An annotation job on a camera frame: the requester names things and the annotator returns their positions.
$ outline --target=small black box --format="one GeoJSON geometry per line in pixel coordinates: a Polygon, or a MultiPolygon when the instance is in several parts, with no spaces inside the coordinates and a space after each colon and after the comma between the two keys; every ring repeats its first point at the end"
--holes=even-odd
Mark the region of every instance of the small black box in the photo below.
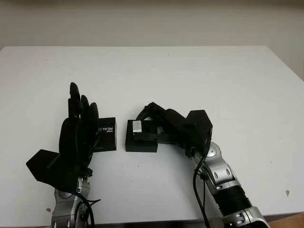
{"type": "Polygon", "coordinates": [[[94,152],[116,151],[116,120],[115,117],[98,120],[99,137],[94,152]]]}
{"type": "MultiPolygon", "coordinates": [[[[125,137],[125,150],[127,152],[157,152],[157,141],[135,140],[133,135],[133,120],[128,120],[127,134],[125,137]]],[[[154,121],[143,120],[142,131],[157,134],[157,126],[154,121]]]]}

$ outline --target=white wall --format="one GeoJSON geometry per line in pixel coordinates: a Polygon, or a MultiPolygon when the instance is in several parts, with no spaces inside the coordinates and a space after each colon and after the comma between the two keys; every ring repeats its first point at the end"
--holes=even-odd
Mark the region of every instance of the white wall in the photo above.
{"type": "Polygon", "coordinates": [[[15,45],[267,45],[304,78],[304,1],[0,0],[15,45]]]}

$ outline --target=robotic hand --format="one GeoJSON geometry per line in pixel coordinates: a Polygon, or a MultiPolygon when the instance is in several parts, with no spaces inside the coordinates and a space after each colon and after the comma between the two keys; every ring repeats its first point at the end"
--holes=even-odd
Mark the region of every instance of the robotic hand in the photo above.
{"type": "Polygon", "coordinates": [[[70,85],[70,95],[59,153],[40,150],[26,163],[36,180],[55,188],[52,228],[84,228],[88,215],[94,227],[91,205],[99,201],[86,199],[90,191],[88,177],[93,173],[88,165],[98,138],[97,105],[89,105],[84,95],[80,97],[75,83],[70,85]]]}
{"type": "Polygon", "coordinates": [[[128,121],[126,150],[156,152],[157,143],[181,146],[186,156],[194,158],[197,164],[193,187],[208,228],[210,224],[196,189],[198,174],[206,181],[218,204],[225,227],[270,228],[258,208],[246,197],[234,172],[222,158],[219,146],[211,142],[211,134],[212,123],[204,110],[190,111],[184,118],[172,109],[165,110],[150,103],[136,120],[128,121]]]}

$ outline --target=black cable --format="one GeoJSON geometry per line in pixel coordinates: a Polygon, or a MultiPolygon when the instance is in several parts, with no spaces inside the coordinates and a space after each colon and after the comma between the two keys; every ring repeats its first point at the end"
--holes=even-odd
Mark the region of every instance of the black cable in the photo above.
{"type": "Polygon", "coordinates": [[[206,199],[206,180],[204,179],[204,196],[203,196],[203,207],[205,208],[205,199],[206,199]]]}
{"type": "Polygon", "coordinates": [[[97,200],[92,201],[93,203],[91,203],[90,206],[96,204],[96,203],[99,202],[99,201],[101,201],[101,199],[99,199],[99,200],[97,199],[97,200]]]}
{"type": "Polygon", "coordinates": [[[205,158],[203,157],[199,164],[197,165],[196,169],[194,170],[194,175],[193,175],[193,189],[194,189],[194,194],[195,194],[195,197],[199,203],[199,208],[201,210],[201,213],[203,214],[203,217],[204,217],[204,221],[205,221],[205,225],[206,225],[206,228],[211,228],[210,227],[210,224],[209,224],[209,221],[208,221],[208,218],[207,218],[207,215],[206,215],[206,212],[205,212],[205,208],[204,206],[202,205],[201,201],[200,201],[200,197],[199,197],[199,194],[198,194],[198,190],[196,188],[196,177],[198,175],[198,172],[199,172],[199,169],[201,167],[201,165],[203,164],[205,158]]]}

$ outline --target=white table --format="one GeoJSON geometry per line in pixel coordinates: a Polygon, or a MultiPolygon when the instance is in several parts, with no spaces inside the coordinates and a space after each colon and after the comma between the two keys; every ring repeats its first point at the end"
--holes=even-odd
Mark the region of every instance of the white table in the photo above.
{"type": "MultiPolygon", "coordinates": [[[[89,198],[102,199],[97,224],[202,218],[183,150],[124,151],[127,119],[151,101],[184,116],[207,111],[213,141],[264,215],[304,210],[304,83],[267,47],[6,47],[1,226],[50,224],[54,189],[25,162],[39,149],[58,152],[71,81],[100,117],[117,120],[117,151],[96,153],[90,164],[89,198]]],[[[206,204],[209,217],[220,216],[210,195],[206,204]]]]}

